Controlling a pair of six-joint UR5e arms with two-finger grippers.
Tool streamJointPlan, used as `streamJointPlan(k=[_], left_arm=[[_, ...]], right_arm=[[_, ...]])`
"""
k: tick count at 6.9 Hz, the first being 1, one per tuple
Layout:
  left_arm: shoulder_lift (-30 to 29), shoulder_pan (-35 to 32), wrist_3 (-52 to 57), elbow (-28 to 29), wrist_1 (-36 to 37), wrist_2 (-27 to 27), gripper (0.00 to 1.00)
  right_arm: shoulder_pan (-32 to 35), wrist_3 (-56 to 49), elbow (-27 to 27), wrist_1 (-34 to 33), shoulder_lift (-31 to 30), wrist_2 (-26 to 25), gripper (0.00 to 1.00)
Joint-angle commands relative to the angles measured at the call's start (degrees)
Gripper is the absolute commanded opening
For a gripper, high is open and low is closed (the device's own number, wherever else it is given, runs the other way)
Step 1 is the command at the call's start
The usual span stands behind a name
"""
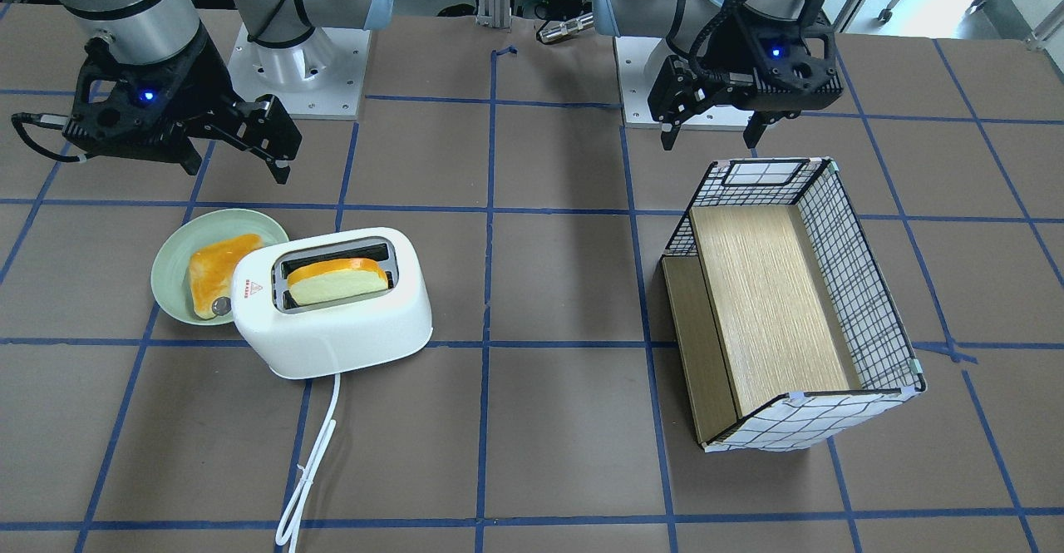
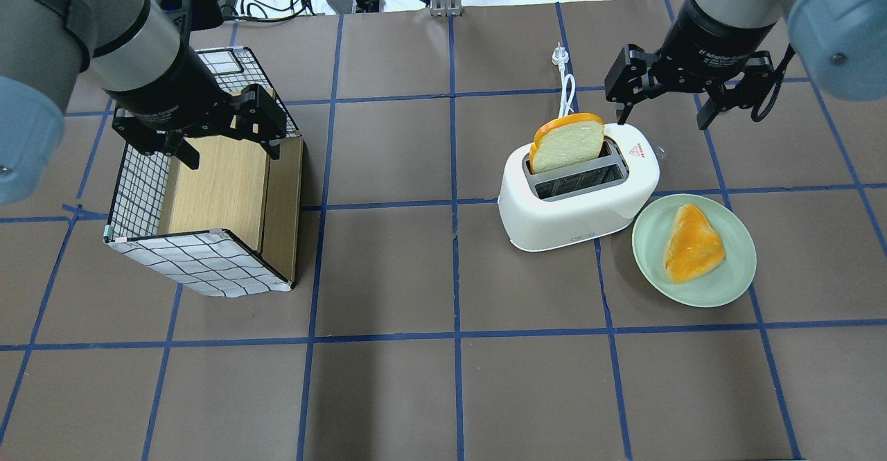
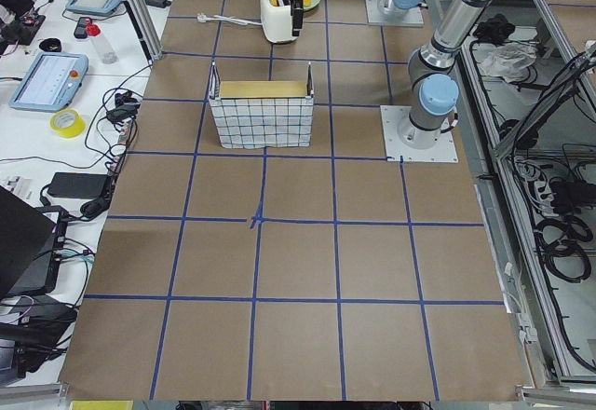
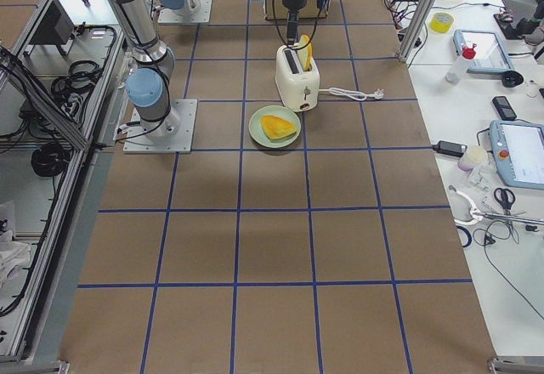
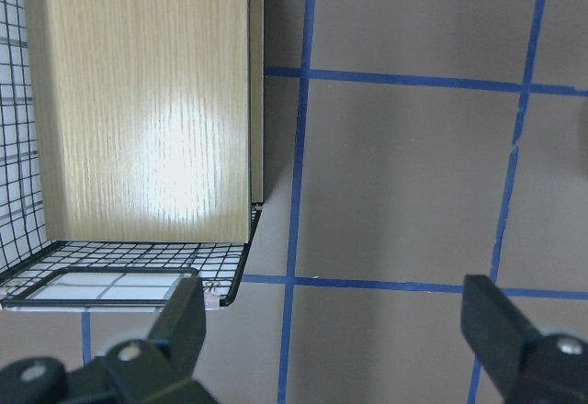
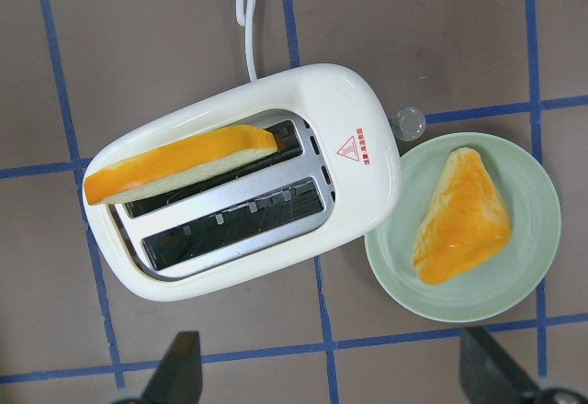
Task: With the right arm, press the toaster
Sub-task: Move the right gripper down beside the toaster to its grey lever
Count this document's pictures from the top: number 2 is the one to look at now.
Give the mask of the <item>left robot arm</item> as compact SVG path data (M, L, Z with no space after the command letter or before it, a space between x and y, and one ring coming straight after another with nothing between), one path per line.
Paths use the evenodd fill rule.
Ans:
M2 0L2 203L40 185L82 72L123 110L114 128L144 155L197 169L189 139L222 136L278 159L286 111L260 85L223 91L190 47L191 18L215 26L220 1Z

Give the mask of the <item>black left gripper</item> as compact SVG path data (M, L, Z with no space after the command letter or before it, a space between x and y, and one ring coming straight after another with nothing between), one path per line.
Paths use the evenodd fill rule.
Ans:
M252 141L272 160L280 158L280 142L288 136L288 115L274 91L250 84L228 94L190 45L181 45L173 63L148 85L105 91L118 104L112 125L124 141L142 155L162 153L191 170L199 168L200 153L184 135Z

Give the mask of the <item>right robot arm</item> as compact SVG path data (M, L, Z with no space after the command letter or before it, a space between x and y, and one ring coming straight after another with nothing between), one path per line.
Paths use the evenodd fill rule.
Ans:
M874 101L886 92L886 0L685 0L662 46L624 45L605 96L625 123L634 106L668 92L706 94L701 130L722 112L772 110L798 58L827 94Z

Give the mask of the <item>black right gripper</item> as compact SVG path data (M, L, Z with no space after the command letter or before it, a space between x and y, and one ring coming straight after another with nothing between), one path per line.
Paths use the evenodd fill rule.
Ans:
M678 92L690 92L691 87L699 92L703 87L708 100L697 114L699 130L707 130L719 114L735 107L750 108L752 120L761 121L768 114L764 101L773 91L775 69L769 51L756 50L773 26L732 27L697 8L681 7L657 53L625 44L617 54L604 80L605 98L615 104L617 123L625 124L640 102L664 94L665 86ZM740 72L736 85L724 83Z

